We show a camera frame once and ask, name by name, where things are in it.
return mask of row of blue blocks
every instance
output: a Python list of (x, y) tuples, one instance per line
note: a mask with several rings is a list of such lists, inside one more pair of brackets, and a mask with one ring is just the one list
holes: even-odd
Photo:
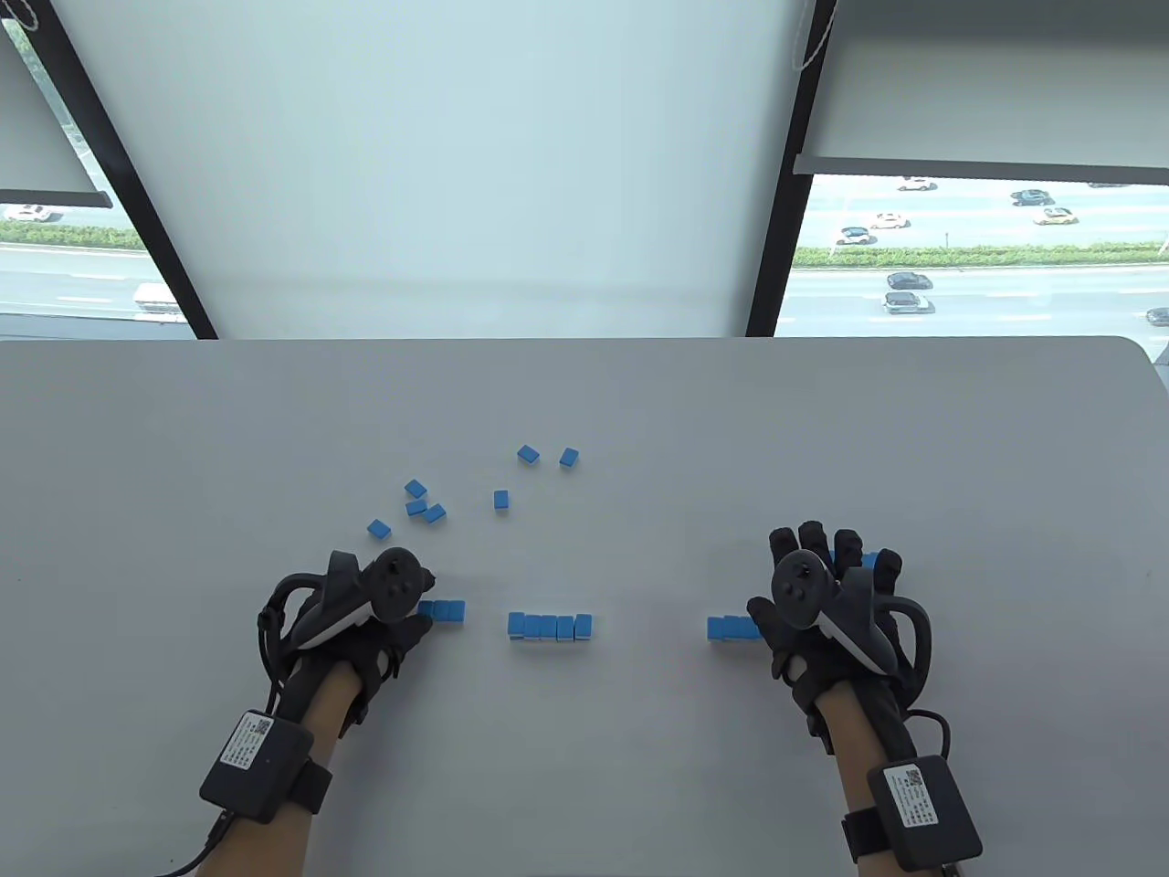
[(712, 642), (727, 640), (762, 640), (755, 622), (749, 615), (724, 615), (706, 620), (706, 638)]
[(511, 640), (554, 640), (572, 642), (573, 640), (593, 638), (593, 616), (577, 615), (525, 615), (521, 612), (509, 613), (507, 636)]
[(419, 615), (429, 615), (435, 623), (462, 624), (466, 621), (466, 601), (419, 600)]

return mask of white car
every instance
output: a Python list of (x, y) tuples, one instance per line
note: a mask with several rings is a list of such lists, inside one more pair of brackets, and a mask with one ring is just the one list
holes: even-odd
[(869, 234), (867, 228), (860, 226), (848, 226), (841, 229), (841, 236), (836, 239), (837, 247), (844, 247), (850, 243), (872, 243), (873, 236)]
[(928, 177), (902, 177), (898, 192), (929, 192), (938, 188), (938, 184)]
[(4, 217), (14, 222), (51, 222), (56, 214), (39, 203), (14, 203), (4, 212)]
[(143, 312), (134, 315), (137, 320), (151, 323), (186, 323), (182, 309), (174, 301), (174, 294), (165, 283), (140, 283), (134, 290), (134, 304)]
[(869, 228), (908, 228), (909, 220), (902, 216), (900, 213), (878, 213), (872, 222), (869, 223)]

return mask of wrist strap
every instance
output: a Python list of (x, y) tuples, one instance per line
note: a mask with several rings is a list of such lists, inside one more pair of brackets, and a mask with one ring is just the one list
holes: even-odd
[(313, 816), (320, 813), (320, 803), (328, 792), (328, 783), (333, 781), (333, 774), (318, 765), (312, 759), (304, 762), (300, 773), (297, 774), (289, 789), (289, 801), (303, 807)]
[(876, 852), (892, 849), (876, 807), (850, 813), (841, 822), (841, 828), (844, 829), (844, 840), (849, 842), (849, 852), (852, 855), (853, 864), (862, 856), (872, 856)]

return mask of blue block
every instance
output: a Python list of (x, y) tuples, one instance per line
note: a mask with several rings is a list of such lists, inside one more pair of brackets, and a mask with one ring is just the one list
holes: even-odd
[(593, 638), (593, 616), (592, 615), (577, 615), (576, 623), (573, 627), (573, 637), (576, 640), (592, 640)]

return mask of black glove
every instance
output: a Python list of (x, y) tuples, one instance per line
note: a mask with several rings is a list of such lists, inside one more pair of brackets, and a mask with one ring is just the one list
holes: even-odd
[[(397, 566), (388, 572), (386, 567), (395, 560)], [(276, 711), (281, 718), (302, 720), (330, 670), (340, 662), (347, 662), (361, 679), (361, 693), (345, 718), (341, 727), (344, 736), (351, 725), (360, 725), (365, 720), (369, 702), (381, 689), (381, 684), (390, 677), (397, 677), (407, 652), (419, 644), (434, 624), (428, 615), (407, 615), (417, 606), (422, 594), (435, 583), (430, 571), (419, 564), (410, 552), (404, 548), (386, 551), (360, 574), (393, 578), (393, 607), (395, 612), (402, 613), (402, 617), (386, 622), (371, 617), (320, 645), (285, 655), (282, 664), (286, 682)], [(297, 613), (297, 621), (320, 602), (320, 596), (321, 592), (318, 589), (304, 601)]]
[[(864, 547), (855, 530), (836, 533), (836, 559), (829, 553), (828, 536), (817, 520), (800, 526), (796, 539), (790, 527), (775, 530), (770, 536), (772, 559), (780, 560), (798, 547), (815, 552), (839, 581), (849, 567), (860, 566)], [(878, 594), (892, 595), (897, 576), (901, 573), (901, 557), (888, 548), (877, 555), (873, 567), (873, 588)], [(920, 693), (913, 664), (901, 648), (897, 621), (888, 612), (878, 610), (877, 626), (897, 651), (898, 671), (892, 676), (879, 676), (869, 670), (843, 645), (830, 640), (817, 628), (797, 630), (787, 624), (770, 600), (756, 596), (747, 602), (747, 612), (754, 620), (763, 640), (772, 648), (772, 676), (782, 678), (793, 690), (793, 698), (808, 716), (808, 730), (819, 737), (829, 753), (832, 752), (828, 726), (816, 709), (816, 699), (839, 682), (852, 683), (862, 706), (874, 731), (885, 745), (887, 754), (902, 757), (912, 750), (913, 743), (905, 731), (905, 712)]]

